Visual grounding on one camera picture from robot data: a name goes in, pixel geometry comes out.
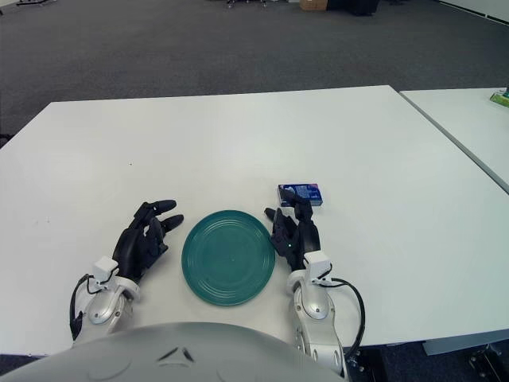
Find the teal ceramic plate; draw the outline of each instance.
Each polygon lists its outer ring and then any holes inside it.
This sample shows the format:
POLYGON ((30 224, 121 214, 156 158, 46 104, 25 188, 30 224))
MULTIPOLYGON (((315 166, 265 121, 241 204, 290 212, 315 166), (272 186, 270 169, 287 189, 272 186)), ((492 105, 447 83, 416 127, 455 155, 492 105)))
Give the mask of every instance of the teal ceramic plate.
POLYGON ((219 211, 189 233, 182 271, 192 291, 203 300, 238 305, 267 284, 274 257, 269 232, 262 223, 244 212, 219 211))

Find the white tabletop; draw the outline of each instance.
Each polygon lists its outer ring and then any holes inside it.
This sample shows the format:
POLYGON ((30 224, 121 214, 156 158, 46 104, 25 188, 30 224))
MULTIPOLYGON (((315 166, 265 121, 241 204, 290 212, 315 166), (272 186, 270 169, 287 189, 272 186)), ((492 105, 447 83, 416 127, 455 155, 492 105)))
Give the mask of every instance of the white tabletop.
MULTIPOLYGON (((69 347, 76 280, 111 255, 143 201, 166 198, 185 221, 130 325, 226 322, 291 341, 282 258, 259 296, 219 307, 190 291, 181 250, 221 209, 270 229, 276 185, 295 182, 321 187, 314 221, 334 275, 363 295, 365 345, 509 328, 509 197, 381 86, 51 103, 0 150, 0 353, 69 347)), ((330 293, 350 345, 355 297, 330 293)))
POLYGON ((502 89, 402 94, 509 193, 509 107, 490 101, 502 89))

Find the robotic arm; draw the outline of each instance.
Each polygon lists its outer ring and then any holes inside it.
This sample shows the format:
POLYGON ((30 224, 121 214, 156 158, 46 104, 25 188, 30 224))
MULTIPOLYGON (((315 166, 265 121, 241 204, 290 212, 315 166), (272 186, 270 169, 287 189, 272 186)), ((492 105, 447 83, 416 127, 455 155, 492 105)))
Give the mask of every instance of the robotic arm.
POLYGON ((69 309, 74 345, 103 337, 114 330, 122 317, 132 316, 132 302, 140 299, 140 279, 168 249, 163 242, 166 233, 184 219, 176 215, 159 221, 156 216, 176 206, 175 201, 143 203, 120 235, 113 257, 104 256, 94 264, 92 275, 84 275, 78 281, 69 309), (85 311, 76 315, 76 292, 83 283, 93 298, 85 311))
POLYGON ((290 309, 295 345, 316 362, 332 369, 340 380, 349 381, 343 347, 334 328, 336 310, 325 288, 347 285, 359 299, 361 325, 347 359, 355 353, 363 336, 363 300, 352 284, 330 277, 332 264, 321 250, 318 229, 311 220, 313 208, 309 201, 285 189, 281 192, 294 208, 298 224, 290 216, 284 216, 281 209, 266 209, 265 214, 274 222, 270 241, 292 270, 286 291, 293 295, 290 309))

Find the blue box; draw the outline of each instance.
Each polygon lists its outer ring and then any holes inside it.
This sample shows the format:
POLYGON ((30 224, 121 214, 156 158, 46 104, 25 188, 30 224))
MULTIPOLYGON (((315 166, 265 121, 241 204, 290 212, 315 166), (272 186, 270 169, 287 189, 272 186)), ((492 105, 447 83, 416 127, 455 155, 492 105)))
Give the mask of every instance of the blue box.
POLYGON ((316 183, 308 183, 302 185, 278 185, 279 204, 282 207, 291 207, 290 203, 285 200, 279 190, 286 189, 292 193, 296 193, 299 197, 308 200, 311 205, 317 206, 323 203, 321 193, 316 183))

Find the cardboard box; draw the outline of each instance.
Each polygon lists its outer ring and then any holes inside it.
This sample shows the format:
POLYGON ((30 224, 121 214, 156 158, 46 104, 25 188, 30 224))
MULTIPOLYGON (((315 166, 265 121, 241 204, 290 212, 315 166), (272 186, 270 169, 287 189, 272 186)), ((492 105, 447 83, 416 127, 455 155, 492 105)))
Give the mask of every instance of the cardboard box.
POLYGON ((300 0, 303 10, 327 10, 327 0, 300 0))

